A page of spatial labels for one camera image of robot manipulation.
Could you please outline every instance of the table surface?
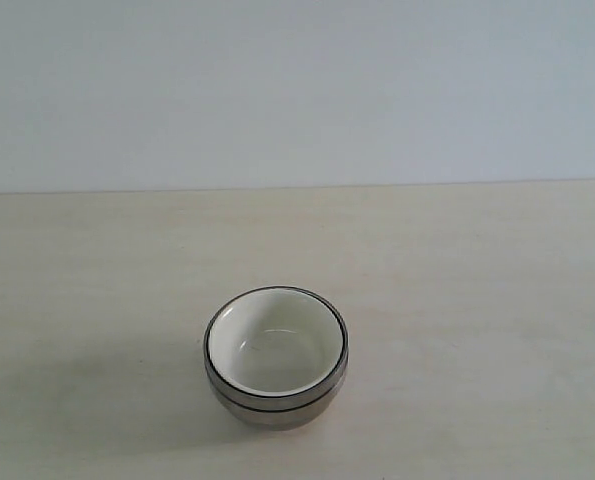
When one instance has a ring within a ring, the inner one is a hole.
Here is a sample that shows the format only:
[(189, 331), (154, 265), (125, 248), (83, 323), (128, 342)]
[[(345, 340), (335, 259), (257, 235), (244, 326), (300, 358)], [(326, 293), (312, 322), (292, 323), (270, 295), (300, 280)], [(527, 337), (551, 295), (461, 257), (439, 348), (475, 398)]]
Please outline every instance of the table surface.
[[(348, 378), (290, 432), (201, 337), (331, 300)], [(595, 181), (0, 195), (0, 479), (595, 479)]]

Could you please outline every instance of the white tabletop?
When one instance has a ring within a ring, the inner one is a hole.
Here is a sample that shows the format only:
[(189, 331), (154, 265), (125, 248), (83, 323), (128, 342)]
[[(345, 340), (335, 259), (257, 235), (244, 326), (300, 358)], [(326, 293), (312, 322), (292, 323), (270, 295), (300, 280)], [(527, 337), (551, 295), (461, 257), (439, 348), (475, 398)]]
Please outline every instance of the white tabletop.
[[(247, 289), (345, 316), (290, 432), (211, 396)], [(0, 196), (0, 479), (595, 479), (595, 181)]]

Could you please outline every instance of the small bowl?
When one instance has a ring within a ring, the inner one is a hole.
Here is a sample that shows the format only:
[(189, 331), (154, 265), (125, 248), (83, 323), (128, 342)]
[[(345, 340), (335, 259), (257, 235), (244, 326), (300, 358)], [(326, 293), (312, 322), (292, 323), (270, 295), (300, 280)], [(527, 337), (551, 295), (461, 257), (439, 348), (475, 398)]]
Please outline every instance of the small bowl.
[(212, 318), (204, 363), (217, 399), (238, 419), (272, 429), (304, 425), (341, 388), (348, 333), (339, 312), (296, 287), (235, 297)]

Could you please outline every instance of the metallic bowl exterior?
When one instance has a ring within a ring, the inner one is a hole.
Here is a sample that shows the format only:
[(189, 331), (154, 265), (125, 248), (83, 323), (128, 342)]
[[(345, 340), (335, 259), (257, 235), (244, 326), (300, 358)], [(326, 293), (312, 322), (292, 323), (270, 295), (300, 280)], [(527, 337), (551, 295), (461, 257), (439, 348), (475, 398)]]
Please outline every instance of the metallic bowl exterior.
[[(282, 397), (255, 395), (231, 385), (217, 372), (208, 351), (212, 325), (224, 309), (245, 295), (271, 289), (293, 290), (320, 301), (337, 319), (343, 336), (340, 357), (330, 373), (308, 390)], [(204, 365), (213, 393), (235, 417), (249, 424), (272, 429), (295, 428), (319, 416), (341, 388), (348, 366), (348, 332), (339, 312), (323, 297), (297, 287), (262, 287), (230, 300), (211, 319), (204, 335)]]

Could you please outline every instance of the wall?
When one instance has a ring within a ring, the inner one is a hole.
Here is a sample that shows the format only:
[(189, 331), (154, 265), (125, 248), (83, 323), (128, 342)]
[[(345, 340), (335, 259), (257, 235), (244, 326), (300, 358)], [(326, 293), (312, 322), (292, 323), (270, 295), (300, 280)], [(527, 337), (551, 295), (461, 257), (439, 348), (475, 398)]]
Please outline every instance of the wall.
[(0, 192), (595, 177), (595, 1), (0, 0)]

